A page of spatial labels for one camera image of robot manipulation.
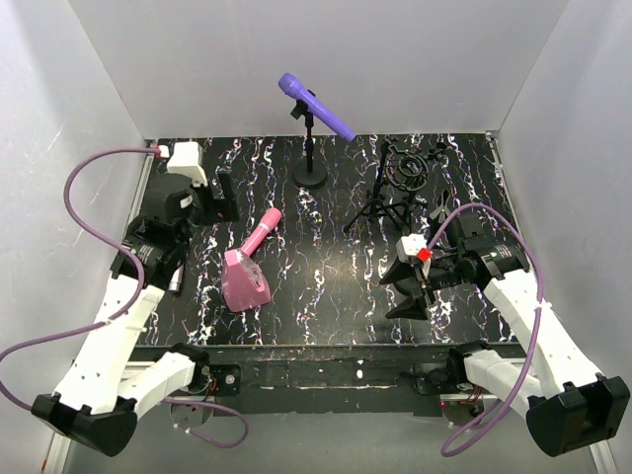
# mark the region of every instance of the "white backdrop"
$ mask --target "white backdrop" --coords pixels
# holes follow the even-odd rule
[[[61,193],[90,153],[140,133],[66,0],[0,0],[0,351],[94,321],[113,252],[81,232]],[[77,211],[121,236],[141,158],[94,163]],[[10,355],[0,376],[21,399],[50,393],[84,338]],[[0,473],[40,472],[52,430],[0,396]]]
[[[568,0],[70,0],[143,136],[498,129]],[[318,125],[319,133],[329,132]]]
[[[500,134],[521,228],[580,348],[632,387],[632,5],[571,0]],[[610,442],[632,471],[632,407]]]

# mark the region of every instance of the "pink object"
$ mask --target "pink object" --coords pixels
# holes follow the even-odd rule
[[[268,210],[241,249],[224,252],[221,289],[228,309],[234,313],[261,306],[272,300],[268,281],[250,256],[277,227],[281,216],[280,210],[274,207]]]

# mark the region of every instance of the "red tag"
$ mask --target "red tag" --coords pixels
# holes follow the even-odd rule
[[[419,254],[417,254],[417,257],[419,258],[419,260],[421,260],[422,262],[427,262],[430,257],[432,256],[432,252],[428,249],[422,249],[419,251]]]

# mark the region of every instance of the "cable connector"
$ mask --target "cable connector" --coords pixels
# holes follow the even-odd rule
[[[156,153],[156,158],[169,158],[169,147],[166,145],[159,145],[156,147],[158,152]]]

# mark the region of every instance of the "tripod leg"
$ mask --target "tripod leg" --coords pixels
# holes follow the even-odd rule
[[[397,230],[398,232],[401,232],[402,231],[402,226],[399,224],[399,222],[397,222],[397,219],[393,215],[394,209],[390,209],[388,207],[385,207],[383,209],[383,211],[386,213],[388,218],[391,219],[391,221],[393,222],[393,225],[395,226],[395,230]]]
[[[355,215],[355,217],[352,219],[352,221],[347,224],[345,227],[343,227],[343,232],[347,233],[349,232],[349,229],[352,228],[352,225],[354,225],[356,223],[356,221],[358,219],[360,219],[361,216],[366,215],[366,210],[371,207],[372,202],[368,202],[367,204],[364,205],[364,207],[362,209],[360,209],[357,214]]]
[[[398,207],[404,207],[403,211],[399,211]],[[413,231],[413,210],[415,205],[407,204],[406,202],[397,202],[389,207],[389,210],[393,212],[402,224],[408,227],[411,232]]]

